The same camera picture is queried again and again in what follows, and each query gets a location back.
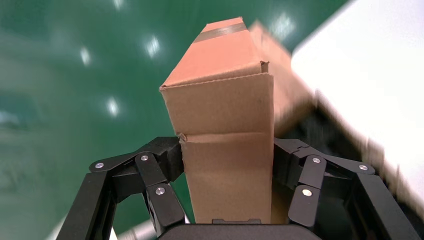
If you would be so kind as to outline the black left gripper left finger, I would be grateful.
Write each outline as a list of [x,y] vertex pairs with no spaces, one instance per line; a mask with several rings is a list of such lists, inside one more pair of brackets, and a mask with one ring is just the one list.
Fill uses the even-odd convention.
[[138,150],[93,162],[57,235],[59,240],[107,240],[117,205],[142,194],[156,235],[185,223],[170,186],[184,171],[176,136],[160,136]]

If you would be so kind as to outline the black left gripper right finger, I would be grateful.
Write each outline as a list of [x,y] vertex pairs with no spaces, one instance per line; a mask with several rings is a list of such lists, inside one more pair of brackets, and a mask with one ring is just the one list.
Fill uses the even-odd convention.
[[408,220],[375,169],[360,161],[324,154],[298,139],[274,139],[273,178],[294,191],[288,219],[316,227],[324,197],[338,198],[355,240],[418,240]]

